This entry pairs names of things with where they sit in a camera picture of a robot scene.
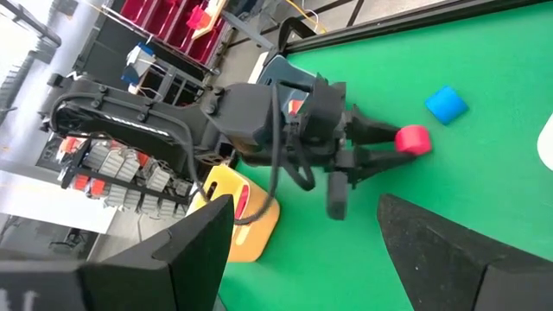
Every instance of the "red cube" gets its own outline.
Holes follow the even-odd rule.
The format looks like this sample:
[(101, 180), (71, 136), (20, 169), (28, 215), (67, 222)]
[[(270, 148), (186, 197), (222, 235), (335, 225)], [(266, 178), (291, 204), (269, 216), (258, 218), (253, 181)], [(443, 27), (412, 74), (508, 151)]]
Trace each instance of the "red cube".
[(396, 134), (396, 151), (420, 156), (431, 150), (429, 131), (422, 125), (405, 126)]

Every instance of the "floor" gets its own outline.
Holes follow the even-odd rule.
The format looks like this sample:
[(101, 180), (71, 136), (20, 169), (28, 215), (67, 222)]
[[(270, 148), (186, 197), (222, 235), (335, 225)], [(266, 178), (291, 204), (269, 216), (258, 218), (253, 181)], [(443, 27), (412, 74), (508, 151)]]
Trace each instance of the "floor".
[[(304, 8), (314, 10), (332, 1), (333, 0), (305, 0)], [(390, 16), (406, 10), (413, 10), (440, 1), (441, 0), (365, 1), (356, 19), (356, 24)], [(339, 8), (320, 14), (320, 22), (328, 31), (344, 28), (356, 3), (357, 1), (352, 1)], [(295, 12), (294, 9), (283, 2), (276, 8), (275, 18), (278, 21), (282, 21), (288, 16), (297, 15), (298, 13)], [(257, 19), (251, 21), (252, 27), (257, 27), (257, 25)], [(276, 42), (277, 32), (267, 34), (265, 37), (271, 42)], [(237, 41), (242, 38), (241, 35), (237, 35), (234, 40)], [(251, 41), (230, 48), (220, 66), (221, 75), (211, 82), (217, 86), (227, 86), (231, 83), (247, 81), (250, 77), (251, 70), (256, 64), (258, 56), (262, 52), (264, 52), (264, 50), (256, 47), (256, 44)], [(142, 239), (146, 239), (174, 224), (175, 221), (176, 220), (149, 219), (148, 217), (140, 218), (134, 213), (118, 213), (111, 223), (108, 235), (99, 238), (89, 256), (89, 260), (102, 261), (118, 254), (120, 251), (124, 251), (132, 245), (139, 243)]]

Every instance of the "black cable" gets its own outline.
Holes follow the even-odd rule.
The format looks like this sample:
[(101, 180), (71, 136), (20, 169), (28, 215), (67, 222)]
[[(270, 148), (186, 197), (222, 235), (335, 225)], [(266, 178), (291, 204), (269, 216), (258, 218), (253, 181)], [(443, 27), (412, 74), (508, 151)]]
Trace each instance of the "black cable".
[(283, 168), (286, 170), (292, 180), (294, 180), (294, 182), (303, 190), (312, 190), (315, 187), (315, 177), (313, 176), (311, 166), (309, 166), (309, 162), (305, 157), (305, 154), (303, 153), (302, 143), (300, 142), (300, 139), (295, 136), (292, 137), (292, 144), (294, 150), (296, 151), (297, 159), (300, 163), (300, 166), (303, 168), (303, 172), (305, 173), (305, 178), (303, 178), (300, 172), (298, 172), (296, 168), (287, 160), (282, 161)]
[[(63, 104), (64, 101), (69, 99), (75, 99), (75, 98), (85, 98), (85, 99), (96, 99), (96, 96), (91, 93), (74, 93), (74, 94), (65, 94), (61, 95), (56, 99), (54, 102), (54, 106), (52, 107), (52, 114), (54, 111), (57, 111), (61, 104)], [(51, 117), (50, 120), (48, 120), (50, 123), (50, 129), (52, 131), (57, 132), (58, 131), (58, 124), (55, 122), (55, 117)]]
[(278, 184), (278, 170), (280, 168), (280, 156), (281, 156), (281, 138), (280, 138), (280, 104), (278, 102), (278, 89), (277, 83), (273, 85), (271, 103), (273, 106), (273, 152), (272, 160), (270, 164), (270, 181), (269, 181), (269, 191), (267, 192), (267, 197), (261, 208), (259, 208), (252, 215), (243, 218), (235, 219), (234, 225), (249, 225), (252, 222), (259, 220), (265, 212), (270, 207), (273, 199), (275, 198), (275, 191), (277, 190)]
[(198, 194), (198, 192), (200, 191), (200, 186), (201, 187), (204, 187), (204, 185), (198, 185), (196, 187), (196, 190), (194, 190), (192, 193), (188, 194), (188, 204), (190, 205), (190, 203), (192, 202), (192, 200), (194, 199), (194, 197), (196, 196), (196, 194)]
[(177, 135), (173, 135), (173, 137), (177, 139), (182, 146), (184, 146), (185, 152), (187, 153), (188, 157), (188, 173), (190, 174), (190, 177), (192, 177), (192, 181), (196, 184), (196, 186), (198, 186), (198, 192), (201, 194), (201, 197), (204, 199), (205, 202), (209, 202), (209, 198), (207, 198), (206, 191), (204, 190), (204, 187), (200, 182), (200, 178), (196, 173), (196, 167), (194, 166), (194, 139), (192, 138), (192, 131), (190, 130), (190, 127), (188, 127), (188, 124), (173, 117), (166, 117), (163, 113), (157, 111), (150, 111), (149, 114), (151, 114), (152, 116), (165, 117), (166, 119), (173, 119), (174, 121), (176, 120), (178, 121), (177, 123), (181, 124), (182, 128), (185, 129), (188, 143), (182, 141), (181, 138)]

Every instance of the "wire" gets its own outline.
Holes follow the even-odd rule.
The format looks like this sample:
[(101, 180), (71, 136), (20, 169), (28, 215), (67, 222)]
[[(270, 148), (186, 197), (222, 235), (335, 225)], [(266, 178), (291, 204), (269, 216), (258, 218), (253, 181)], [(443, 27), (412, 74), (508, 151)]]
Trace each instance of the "wire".
[(148, 95), (146, 95), (146, 93), (140, 89), (140, 87), (137, 88), (137, 91), (140, 92), (142, 95), (144, 95), (144, 97), (148, 97)]
[(196, 196), (196, 194), (198, 194), (199, 191), (200, 191), (200, 188), (196, 187), (196, 189), (192, 193), (188, 194), (188, 198), (192, 199), (193, 197)]
[(153, 62), (151, 62), (151, 61), (149, 61), (149, 60), (143, 60), (143, 59), (137, 59), (137, 60), (138, 60), (138, 61), (141, 61), (141, 62), (143, 62), (143, 63), (146, 63), (146, 64), (148, 64), (148, 65), (150, 65), (150, 66), (153, 66), (153, 67), (155, 67), (155, 68), (157, 68), (157, 69), (163, 71), (164, 73), (167, 72), (167, 69), (165, 69), (165, 68), (163, 68), (163, 67), (161, 67), (161, 66), (157, 65), (156, 63), (153, 63)]
[(294, 145), (294, 150), (297, 154), (297, 159), (300, 166), (305, 173), (305, 178), (300, 174), (299, 171), (288, 161), (283, 161), (283, 167), (288, 173), (288, 175), (294, 180), (294, 182), (300, 186), (303, 190), (309, 191), (315, 187), (315, 177), (313, 176), (313, 171), (309, 166), (309, 162), (303, 152), (302, 143), (300, 142), (299, 137), (292, 138), (292, 144)]
[(322, 25), (322, 23), (320, 22), (316, 22), (315, 20), (313, 20), (313, 18), (309, 17), (303, 10), (302, 8), (300, 8), (299, 6), (297, 6), (297, 4), (293, 3), (292, 0), (285, 0), (287, 3), (289, 3), (291, 6), (294, 7), (294, 9), (296, 9), (298, 12), (300, 12), (303, 17), (305, 17), (308, 21), (312, 22), (315, 26), (320, 26), (321, 27), (321, 31), (322, 33), (326, 33), (327, 32), (327, 28), (324, 27)]
[(269, 192), (265, 197), (263, 205), (252, 215), (243, 218), (235, 219), (234, 225), (249, 225), (254, 221), (259, 220), (267, 210), (269, 210), (270, 204), (275, 198), (275, 191), (277, 190), (278, 185), (278, 171), (280, 168), (280, 156), (281, 156), (281, 139), (280, 139), (280, 104), (278, 102), (278, 89), (277, 86), (280, 84), (275, 83), (273, 85), (273, 92), (271, 103), (273, 106), (273, 152), (272, 160), (270, 164), (270, 181), (269, 181)]
[(317, 21), (317, 25), (315, 25), (314, 31), (317, 31), (317, 28), (319, 27), (319, 15), (315, 13), (313, 10), (307, 10), (305, 9), (305, 0), (302, 0), (302, 9), (306, 12), (310, 12), (315, 17), (315, 20)]
[(163, 100), (163, 96), (158, 93), (156, 90), (152, 89), (152, 88), (149, 88), (149, 87), (139, 87), (138, 90), (146, 90), (146, 91), (150, 91), (150, 92), (153, 92), (155, 95), (159, 96), (160, 97), (160, 100)]
[(140, 227), (140, 219), (142, 219), (143, 215), (144, 214), (141, 213), (140, 217), (138, 217), (138, 220), (137, 220), (138, 241), (140, 242), (142, 242), (142, 228)]
[(78, 80), (82, 77), (82, 74), (81, 75), (78, 75), (76, 71), (73, 71), (72, 73), (68, 74), (66, 76), (66, 78), (73, 78), (73, 80)]

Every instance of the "red object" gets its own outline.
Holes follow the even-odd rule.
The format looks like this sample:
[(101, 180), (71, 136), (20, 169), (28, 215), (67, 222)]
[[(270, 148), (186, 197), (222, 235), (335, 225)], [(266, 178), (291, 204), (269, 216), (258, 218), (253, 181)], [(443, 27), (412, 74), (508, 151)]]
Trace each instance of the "red object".
[(124, 145), (118, 141), (110, 141), (110, 148), (118, 148), (118, 147), (123, 147)]
[(405, 126), (396, 134), (396, 150), (409, 152), (415, 156), (432, 150), (429, 131), (422, 125)]
[(75, 190), (85, 190), (86, 184), (88, 184), (88, 176), (76, 175), (73, 183), (73, 188)]
[(201, 9), (199, 5), (196, 5), (192, 9), (192, 15), (188, 19), (187, 25), (191, 29), (204, 29), (209, 25), (211, 16)]
[(145, 155), (142, 152), (138, 152), (137, 155), (138, 155), (138, 162), (140, 163), (140, 166), (145, 167), (146, 163), (148, 163), (149, 156)]
[(234, 218), (240, 219), (244, 214), (245, 205), (248, 203), (248, 196), (250, 195), (250, 188), (248, 186), (242, 187), (242, 193), (240, 193), (240, 199), (236, 205), (236, 212), (234, 212)]
[(90, 193), (94, 196), (102, 195), (104, 192), (105, 181), (93, 180), (90, 186)]
[(77, 138), (68, 136), (63, 140), (63, 142), (61, 142), (60, 150), (65, 153), (72, 154), (78, 147), (77, 143)]
[(292, 99), (288, 103), (288, 114), (295, 116), (302, 108), (303, 100)]
[(226, 26), (226, 22), (219, 17), (210, 33), (192, 40), (194, 30), (205, 28), (212, 20), (205, 12), (207, 5), (208, 1), (205, 0), (126, 0), (121, 15), (146, 29), (175, 51), (207, 65), (217, 52)]

